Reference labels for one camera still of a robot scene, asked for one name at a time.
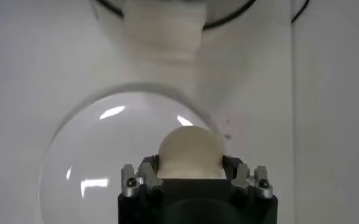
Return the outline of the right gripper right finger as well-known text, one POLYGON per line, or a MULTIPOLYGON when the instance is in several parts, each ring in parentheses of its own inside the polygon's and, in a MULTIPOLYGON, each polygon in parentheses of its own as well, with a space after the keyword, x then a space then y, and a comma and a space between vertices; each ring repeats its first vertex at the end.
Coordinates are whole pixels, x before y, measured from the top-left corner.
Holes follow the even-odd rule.
POLYGON ((254 194, 257 198, 272 198, 273 186, 268 180, 265 166, 257 166, 251 170, 241 159, 224 155, 222 165, 226 178, 233 186, 233 191, 243 196, 254 194))

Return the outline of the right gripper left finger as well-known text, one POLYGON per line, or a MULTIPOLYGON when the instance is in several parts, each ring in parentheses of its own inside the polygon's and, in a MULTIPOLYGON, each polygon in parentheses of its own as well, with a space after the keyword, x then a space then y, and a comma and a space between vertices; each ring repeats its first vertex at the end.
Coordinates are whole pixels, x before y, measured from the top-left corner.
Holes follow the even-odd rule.
POLYGON ((121 169, 121 194, 124 197, 136 197, 144 189, 147 194, 159 191, 163 180, 158 177, 159 156, 143 158, 137 172, 133 165, 126 164, 121 169))

